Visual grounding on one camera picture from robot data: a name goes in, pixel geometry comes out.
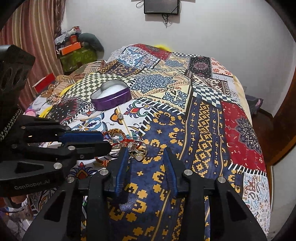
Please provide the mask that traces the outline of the yellow pillow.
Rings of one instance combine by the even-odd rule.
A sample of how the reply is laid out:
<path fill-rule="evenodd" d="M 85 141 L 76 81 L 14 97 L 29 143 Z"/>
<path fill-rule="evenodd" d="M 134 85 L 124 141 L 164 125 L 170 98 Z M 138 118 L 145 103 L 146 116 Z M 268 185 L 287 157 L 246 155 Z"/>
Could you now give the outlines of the yellow pillow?
<path fill-rule="evenodd" d="M 164 50 L 164 51 L 172 52 L 171 48 L 169 48 L 169 47 L 166 46 L 166 45 L 157 44 L 157 45 L 154 45 L 154 47 L 159 48 L 159 49 L 162 49 L 162 50 Z"/>

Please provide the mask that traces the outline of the colourful patchwork bedspread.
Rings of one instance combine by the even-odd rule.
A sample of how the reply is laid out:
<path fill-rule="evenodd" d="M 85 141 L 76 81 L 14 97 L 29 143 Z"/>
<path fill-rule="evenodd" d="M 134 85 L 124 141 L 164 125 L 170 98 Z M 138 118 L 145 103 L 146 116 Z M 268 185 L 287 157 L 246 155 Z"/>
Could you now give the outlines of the colourful patchwork bedspread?
<path fill-rule="evenodd" d="M 128 85 L 132 99 L 97 111 L 91 94 L 115 79 Z M 142 141 L 144 157 L 140 162 L 130 158 L 123 202 L 108 204 L 112 240 L 179 240 L 185 200 L 169 189 L 166 147 L 201 177 L 224 177 L 268 234 L 266 168 L 244 91 L 214 58 L 124 46 L 58 102 L 38 97 L 30 108 L 72 130 L 115 131 L 115 143 Z"/>

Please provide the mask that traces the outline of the small black wall monitor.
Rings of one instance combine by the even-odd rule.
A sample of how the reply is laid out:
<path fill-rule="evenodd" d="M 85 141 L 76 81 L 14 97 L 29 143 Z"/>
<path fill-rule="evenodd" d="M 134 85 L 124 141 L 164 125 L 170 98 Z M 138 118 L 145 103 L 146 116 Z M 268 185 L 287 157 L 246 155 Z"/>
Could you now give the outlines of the small black wall monitor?
<path fill-rule="evenodd" d="M 145 14 L 179 14 L 180 1 L 178 0 L 145 0 Z"/>

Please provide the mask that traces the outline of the wooden wardrobe with cabinets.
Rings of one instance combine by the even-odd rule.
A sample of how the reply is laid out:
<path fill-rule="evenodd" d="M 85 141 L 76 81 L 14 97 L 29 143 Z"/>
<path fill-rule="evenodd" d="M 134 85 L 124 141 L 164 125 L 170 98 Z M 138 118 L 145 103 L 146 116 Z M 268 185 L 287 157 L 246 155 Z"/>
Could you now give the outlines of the wooden wardrobe with cabinets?
<path fill-rule="evenodd" d="M 264 161 L 269 166 L 278 163 L 295 146 L 295 92 L 294 76 L 275 116 L 260 109 L 252 117 L 253 128 L 257 134 Z"/>

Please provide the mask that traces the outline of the purple heart-shaped tin box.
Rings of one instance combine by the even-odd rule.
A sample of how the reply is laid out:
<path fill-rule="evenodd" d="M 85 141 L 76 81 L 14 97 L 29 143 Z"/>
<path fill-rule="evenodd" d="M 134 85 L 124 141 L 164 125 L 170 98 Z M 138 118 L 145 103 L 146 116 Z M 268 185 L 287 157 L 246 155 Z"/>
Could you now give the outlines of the purple heart-shaped tin box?
<path fill-rule="evenodd" d="M 105 111 L 130 101 L 132 95 L 125 82 L 115 79 L 103 83 L 90 99 L 97 111 Z"/>

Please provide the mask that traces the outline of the orange shoe box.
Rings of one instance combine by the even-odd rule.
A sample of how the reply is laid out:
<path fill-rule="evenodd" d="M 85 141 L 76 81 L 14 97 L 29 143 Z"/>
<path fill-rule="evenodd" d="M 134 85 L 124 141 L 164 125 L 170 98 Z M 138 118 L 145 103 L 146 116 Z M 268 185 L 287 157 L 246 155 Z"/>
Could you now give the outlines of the orange shoe box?
<path fill-rule="evenodd" d="M 61 53 L 61 55 L 64 56 L 64 55 L 69 54 L 69 53 L 71 53 L 75 50 L 78 50 L 80 48 L 81 48 L 81 44 L 79 42 L 75 42 L 74 44 L 71 44 L 71 45 L 68 45 L 68 46 L 62 48 L 60 50 L 60 53 Z"/>

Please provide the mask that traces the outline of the red and white box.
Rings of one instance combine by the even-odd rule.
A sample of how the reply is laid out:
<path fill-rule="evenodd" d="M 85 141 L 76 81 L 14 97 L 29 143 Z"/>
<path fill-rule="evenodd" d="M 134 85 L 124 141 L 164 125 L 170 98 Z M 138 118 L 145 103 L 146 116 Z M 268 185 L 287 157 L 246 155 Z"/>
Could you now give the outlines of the red and white box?
<path fill-rule="evenodd" d="M 33 89 L 36 91 L 37 94 L 40 94 L 42 91 L 46 90 L 50 84 L 54 83 L 55 80 L 55 75 L 53 73 L 50 73 L 40 79 L 36 84 L 34 84 Z"/>

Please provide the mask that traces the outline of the striped brown curtain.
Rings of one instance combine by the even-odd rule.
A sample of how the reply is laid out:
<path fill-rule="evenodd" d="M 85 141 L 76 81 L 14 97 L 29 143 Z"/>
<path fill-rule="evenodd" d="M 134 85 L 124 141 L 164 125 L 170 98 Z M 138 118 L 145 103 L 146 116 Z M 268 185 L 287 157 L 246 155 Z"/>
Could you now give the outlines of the striped brown curtain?
<path fill-rule="evenodd" d="M 1 30 L 2 45 L 16 45 L 35 56 L 27 83 L 20 93 L 19 106 L 25 110 L 37 96 L 33 85 L 53 73 L 63 74 L 54 39 L 61 32 L 65 1 L 24 1 Z"/>

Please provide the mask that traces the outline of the green patterned storage box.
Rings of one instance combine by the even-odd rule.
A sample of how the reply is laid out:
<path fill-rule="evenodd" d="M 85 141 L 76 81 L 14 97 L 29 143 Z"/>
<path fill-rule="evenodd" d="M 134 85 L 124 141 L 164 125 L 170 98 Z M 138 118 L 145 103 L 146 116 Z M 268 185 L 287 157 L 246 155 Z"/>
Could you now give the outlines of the green patterned storage box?
<path fill-rule="evenodd" d="M 63 72 L 73 72 L 82 65 L 97 60 L 97 53 L 92 47 L 82 47 L 60 57 Z"/>

